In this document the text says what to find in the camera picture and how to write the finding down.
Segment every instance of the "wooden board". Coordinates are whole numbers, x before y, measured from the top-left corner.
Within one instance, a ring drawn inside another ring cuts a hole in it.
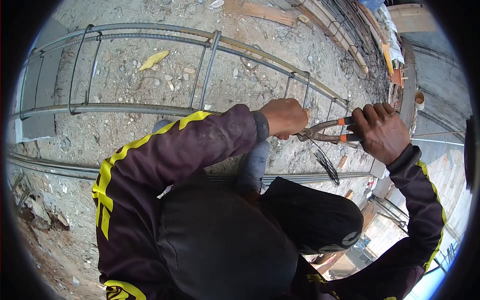
[[[290,0],[290,3],[296,5],[299,4],[296,0]],[[303,4],[299,5],[297,8],[300,9],[301,7],[304,7],[311,12],[311,15],[315,16],[315,18],[311,20],[328,34],[337,46],[340,44],[341,48],[348,51],[353,56],[355,62],[360,66],[361,70],[367,74],[368,67],[365,60],[360,55],[351,37],[340,25],[340,22],[338,22],[335,17],[316,0],[305,0]]]
[[[245,2],[242,6],[241,13],[247,16],[267,19],[294,28],[297,27],[297,18],[293,14],[283,12],[273,7]]]
[[[387,7],[398,33],[435,31],[435,20],[422,4],[400,4]]]
[[[387,43],[387,36],[385,32],[382,30],[380,25],[377,22],[377,19],[373,16],[373,13],[371,10],[366,8],[365,6],[361,5],[358,0],[355,0],[357,2],[358,8],[361,10],[361,15],[364,16],[364,20],[367,21],[367,24],[371,25],[371,28],[373,27],[372,31],[375,31],[378,35],[378,37],[381,39],[383,44]]]

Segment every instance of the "left hand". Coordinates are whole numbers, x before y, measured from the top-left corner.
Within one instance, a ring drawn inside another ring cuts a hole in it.
[[[307,126],[310,116],[310,110],[303,109],[293,98],[270,100],[260,112],[268,121],[269,136],[276,136],[281,140],[288,140],[291,134],[299,133]]]

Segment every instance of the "metal rod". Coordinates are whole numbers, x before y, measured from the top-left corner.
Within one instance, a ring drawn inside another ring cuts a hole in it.
[[[68,112],[70,113],[71,116],[74,115],[74,113],[72,113],[72,110],[70,109],[70,103],[72,101],[72,86],[73,86],[73,78],[75,76],[75,66],[77,65],[78,56],[80,55],[80,48],[82,47],[82,43],[84,42],[85,35],[87,34],[87,30],[92,26],[93,24],[89,24],[85,28],[84,35],[82,36],[82,39],[80,40],[80,45],[78,46],[78,51],[77,51],[77,55],[75,56],[75,61],[73,62],[72,79],[70,80],[70,92],[68,93],[68,102],[67,102]]]
[[[193,82],[192,96],[190,97],[190,103],[188,105],[188,108],[193,107],[193,97],[195,96],[195,90],[197,89],[198,76],[200,75],[200,69],[204,62],[204,56],[205,56],[206,50],[207,50],[207,47],[204,46],[204,49],[202,50],[202,55],[200,56],[200,61],[198,62],[197,73],[195,74],[195,81]]]
[[[25,73],[24,73],[24,79],[22,80],[22,89],[20,90],[20,120],[23,121],[25,118],[21,115],[22,113],[22,100],[24,97],[24,88],[25,88],[25,77],[27,76],[27,71],[28,71],[28,64],[30,63],[30,57],[32,56],[32,53],[34,53],[35,48],[32,49],[30,54],[28,55],[27,59],[27,65],[25,66]]]
[[[42,61],[40,62],[40,70],[38,70],[38,77],[36,78],[35,99],[34,99],[34,103],[33,103],[33,108],[36,108],[36,94],[38,92],[38,82],[40,81],[40,74],[42,72],[43,59],[45,58],[45,55],[41,55],[41,56],[42,56]]]
[[[90,78],[88,78],[88,88],[85,94],[85,104],[88,104],[88,101],[90,100],[90,87],[92,86],[92,78],[95,75],[95,62],[96,62],[96,56],[98,55],[98,49],[100,49],[100,43],[102,42],[102,40],[100,39],[101,36],[102,36],[102,33],[99,32],[97,35],[98,44],[96,46],[95,54],[93,55],[93,59],[92,59],[92,65],[90,67]]]
[[[452,144],[452,145],[459,145],[459,146],[464,146],[464,144],[461,143],[453,143],[453,142],[444,142],[444,141],[436,141],[436,140],[424,140],[424,139],[412,139],[414,141],[423,141],[423,142],[434,142],[434,143],[443,143],[443,144]]]
[[[130,103],[91,103],[89,105],[72,104],[72,112],[84,113],[84,112],[134,112],[143,114],[156,114],[167,116],[180,116],[186,117],[192,114],[194,111],[188,108],[165,106],[165,105],[153,105],[153,104],[130,104]],[[34,115],[51,114],[51,113],[68,113],[67,105],[54,105],[42,108],[35,108],[31,110],[23,111],[21,114],[25,117],[31,117]],[[20,113],[16,113],[10,116],[10,119],[18,119]]]
[[[169,40],[169,41],[182,42],[182,43],[198,45],[198,46],[202,46],[202,47],[209,47],[210,46],[210,43],[202,42],[202,41],[191,39],[191,38],[185,38],[185,37],[181,37],[181,36],[167,36],[167,35],[145,34],[145,33],[143,33],[143,34],[137,34],[137,33],[108,34],[108,35],[101,36],[101,39],[117,39],[117,38],[150,38],[150,39],[159,39],[159,40]],[[92,42],[92,41],[95,41],[95,40],[96,40],[96,36],[86,37],[84,42]],[[79,44],[79,43],[80,43],[79,41],[69,42],[69,43],[51,48],[51,49],[45,51],[45,53],[49,53],[51,51],[55,51],[55,50],[58,50],[60,48],[69,47],[69,46],[76,45],[76,44]],[[273,69],[273,70],[275,70],[279,73],[282,73],[282,74],[287,75],[287,76],[291,76],[291,72],[289,72],[287,70],[284,70],[280,67],[277,67],[276,65],[273,65],[269,62],[258,59],[254,56],[251,56],[251,55],[248,55],[248,54],[245,54],[243,52],[236,51],[236,50],[233,50],[233,49],[230,49],[230,48],[222,47],[222,46],[218,46],[217,49],[219,51],[223,51],[223,52],[226,52],[226,53],[230,53],[230,54],[233,54],[233,55],[237,55],[237,56],[252,60],[252,61],[257,62],[261,65],[264,65],[264,66],[266,66],[270,69]],[[302,84],[307,84],[306,81],[304,81],[303,79],[301,79],[298,76],[293,77],[293,79],[295,79],[296,81],[298,81]],[[319,89],[318,87],[311,85],[311,88],[314,91],[320,93],[321,95],[327,97],[330,101],[336,102],[340,107],[347,108],[347,106],[343,102],[339,101],[336,98],[333,98],[332,96],[327,94],[325,91]]]
[[[89,30],[87,30],[87,33],[91,32],[99,32],[99,31],[106,31],[106,30],[119,30],[119,29],[153,29],[153,30],[165,30],[165,31],[173,31],[173,32],[179,32],[179,33],[184,33],[184,34],[190,34],[190,35],[195,35],[195,36],[201,36],[201,37],[206,37],[206,38],[213,38],[214,34],[198,30],[198,29],[192,29],[192,28],[187,28],[187,27],[182,27],[182,26],[176,26],[176,25],[169,25],[169,24],[155,24],[155,23],[121,23],[121,24],[107,24],[107,25],[100,25],[100,26],[94,26],[91,27]],[[66,35],[63,35],[61,37],[58,37],[55,40],[52,40],[42,46],[40,46],[38,49],[44,49],[49,46],[54,45],[55,43],[61,42],[63,40],[69,39],[74,36],[80,36],[83,32],[81,30],[75,31]],[[260,49],[257,49],[253,46],[244,44],[242,42],[233,40],[231,38],[222,36],[220,38],[220,41],[235,47],[239,47],[241,49],[251,51],[252,53],[255,53],[257,55],[260,55],[262,57],[265,57],[271,61],[274,61],[278,63],[279,65],[286,67],[290,69],[291,71],[296,72],[297,74],[301,75],[304,78],[307,78],[308,75],[303,72],[302,70],[298,69],[297,67],[287,63],[286,61],[283,61],[269,53],[266,53]],[[323,89],[325,92],[329,94],[330,97],[334,98],[336,101],[339,101],[345,105],[345,100],[340,97],[337,93],[333,92],[331,89],[329,89],[327,86],[316,80],[315,78],[312,78],[312,82],[319,86],[321,89]]]
[[[412,137],[421,137],[421,136],[430,136],[430,135],[437,135],[437,134],[447,134],[447,133],[461,133],[465,134],[465,131],[448,131],[448,132],[435,132],[435,133],[426,133],[426,134],[418,134],[418,135],[413,135]]]
[[[295,77],[295,72],[291,73],[292,75],[288,77],[287,79],[287,87],[285,88],[285,95],[283,95],[283,98],[287,98],[287,93],[288,93],[288,86],[290,85],[290,79]]]
[[[305,109],[306,105],[307,105],[307,97],[308,97],[308,89],[310,88],[310,78],[312,77],[310,75],[310,72],[308,71],[304,71],[307,75],[308,75],[308,81],[307,81],[307,89],[305,90],[305,98],[303,99],[303,109]]]
[[[215,60],[216,49],[218,47],[218,42],[220,41],[221,36],[222,36],[221,31],[218,31],[218,30],[214,31],[213,42],[210,46],[210,49],[212,50],[212,56],[210,57],[210,62],[208,63],[207,72],[205,73],[204,86],[202,88],[202,95],[200,96],[200,105],[198,107],[198,110],[204,109],[204,100],[205,100],[205,93],[207,91],[208,77],[210,76],[210,72],[213,67],[213,61]]]

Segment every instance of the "construction site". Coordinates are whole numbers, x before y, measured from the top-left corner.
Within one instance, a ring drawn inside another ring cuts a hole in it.
[[[253,111],[284,97],[310,109],[307,127],[378,102],[400,114],[446,211],[431,269],[447,269],[471,201],[463,172],[467,84],[428,8],[386,1],[371,10],[359,2],[65,0],[25,58],[8,138],[18,224],[55,293],[105,297],[92,200],[104,159],[159,120],[236,104]],[[324,131],[346,133],[346,126]],[[363,213],[361,239],[350,250],[305,256],[325,278],[354,274],[407,236],[405,197],[358,142],[317,142],[337,186],[312,141],[267,141],[266,188],[281,176],[347,197]],[[240,160],[206,171],[212,181],[231,182]]]

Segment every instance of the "worker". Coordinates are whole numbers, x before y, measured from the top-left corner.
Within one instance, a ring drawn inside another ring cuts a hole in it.
[[[393,109],[377,103],[352,116],[349,130],[387,165],[407,199],[409,237],[356,274],[325,280],[300,254],[353,246],[362,231],[360,210],[344,197],[282,178],[258,193],[266,138],[298,133],[309,111],[292,98],[257,111],[242,104],[220,116],[197,111],[157,124],[101,165],[92,192],[107,298],[404,298],[438,252],[445,214],[420,149]],[[211,182],[203,171],[247,152],[232,187]]]

